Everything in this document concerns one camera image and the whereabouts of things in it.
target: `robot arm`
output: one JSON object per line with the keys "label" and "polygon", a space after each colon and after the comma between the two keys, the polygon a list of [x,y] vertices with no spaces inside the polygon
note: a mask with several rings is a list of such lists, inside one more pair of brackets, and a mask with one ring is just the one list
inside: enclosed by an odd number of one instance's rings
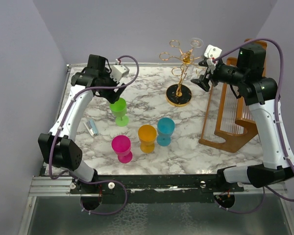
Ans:
{"label": "robot arm", "polygon": [[[48,134],[41,134],[38,138],[44,161],[49,163],[52,142],[59,131],[52,165],[66,169],[70,174],[86,182],[96,181],[97,171],[82,160],[82,150],[74,142],[78,125],[86,107],[94,96],[104,97],[110,103],[114,103],[119,99],[125,87],[118,89],[116,92],[114,90],[88,90],[79,95],[76,100],[74,98],[88,87],[116,87],[120,79],[128,75],[129,69],[127,66],[113,65],[108,69],[105,67],[106,61],[107,59],[101,56],[89,56],[87,67],[72,77],[69,98],[58,120]],[[64,123],[60,126],[64,117],[66,117]]]}
{"label": "robot arm", "polygon": [[[282,122],[280,101],[278,101],[279,124],[288,156],[283,152],[278,123],[274,115],[277,84],[274,79],[262,76],[266,51],[258,44],[241,47],[236,67],[225,65],[222,60],[214,61],[221,52],[218,47],[212,45],[207,47],[204,53],[206,59],[199,63],[200,66],[207,67],[206,73],[198,79],[193,79],[192,82],[206,92],[210,90],[209,82],[213,86],[219,82],[227,83],[236,98],[244,98],[257,125],[264,160],[260,165],[234,166],[218,170],[217,184],[228,188],[229,184],[240,182],[260,188],[293,177],[287,159],[294,165],[294,154]],[[238,87],[239,95],[235,94],[232,86]]]}

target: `pink cup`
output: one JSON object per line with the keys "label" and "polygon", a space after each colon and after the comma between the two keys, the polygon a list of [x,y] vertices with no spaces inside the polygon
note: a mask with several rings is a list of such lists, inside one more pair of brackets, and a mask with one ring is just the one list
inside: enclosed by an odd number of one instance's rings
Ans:
{"label": "pink cup", "polygon": [[129,163],[132,160],[131,140],[127,136],[114,137],[111,146],[121,163]]}

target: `screw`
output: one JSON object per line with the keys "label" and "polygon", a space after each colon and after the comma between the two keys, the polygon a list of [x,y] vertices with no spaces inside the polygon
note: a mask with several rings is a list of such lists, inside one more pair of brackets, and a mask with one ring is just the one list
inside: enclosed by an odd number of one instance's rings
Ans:
{"label": "screw", "polygon": [[115,184],[114,184],[114,183],[112,183],[112,182],[110,182],[110,183],[108,184],[108,187],[109,187],[109,189],[114,189],[114,187],[115,187]]}
{"label": "screw", "polygon": [[204,181],[200,181],[200,187],[201,187],[201,188],[205,188],[205,187],[206,187],[206,182],[204,182]]}
{"label": "screw", "polygon": [[73,182],[70,184],[70,189],[75,189],[76,188],[76,184],[74,184]]}

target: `black motor joint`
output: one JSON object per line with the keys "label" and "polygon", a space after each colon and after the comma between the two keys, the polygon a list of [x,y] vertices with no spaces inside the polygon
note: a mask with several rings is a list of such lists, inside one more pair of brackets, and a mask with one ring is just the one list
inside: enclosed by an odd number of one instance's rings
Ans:
{"label": "black motor joint", "polygon": [[[105,57],[99,55],[89,55],[87,67],[82,72],[77,72],[71,79],[71,85],[80,85],[88,87],[116,87],[118,83],[110,77],[110,69],[105,67],[108,61]],[[103,97],[110,103],[115,103],[119,100],[120,95],[125,90],[124,88],[117,89],[98,89],[92,90],[94,96]]]}

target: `plastic goblet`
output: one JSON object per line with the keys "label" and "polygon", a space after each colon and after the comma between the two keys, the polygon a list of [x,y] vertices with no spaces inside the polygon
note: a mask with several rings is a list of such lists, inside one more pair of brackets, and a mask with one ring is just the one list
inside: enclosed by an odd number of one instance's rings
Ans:
{"label": "plastic goblet", "polygon": [[171,135],[173,134],[175,123],[171,118],[163,117],[158,121],[158,137],[157,143],[160,146],[168,146],[171,143]]}
{"label": "plastic goblet", "polygon": [[129,163],[132,160],[131,140],[127,136],[114,137],[111,146],[121,163]]}
{"label": "plastic goblet", "polygon": [[144,153],[151,153],[155,149],[157,131],[153,126],[143,125],[138,130],[138,137],[141,142],[141,150]]}
{"label": "plastic goblet", "polygon": [[110,104],[111,112],[116,116],[116,124],[118,126],[126,126],[128,124],[128,116],[126,116],[126,101],[119,98],[114,104]]}

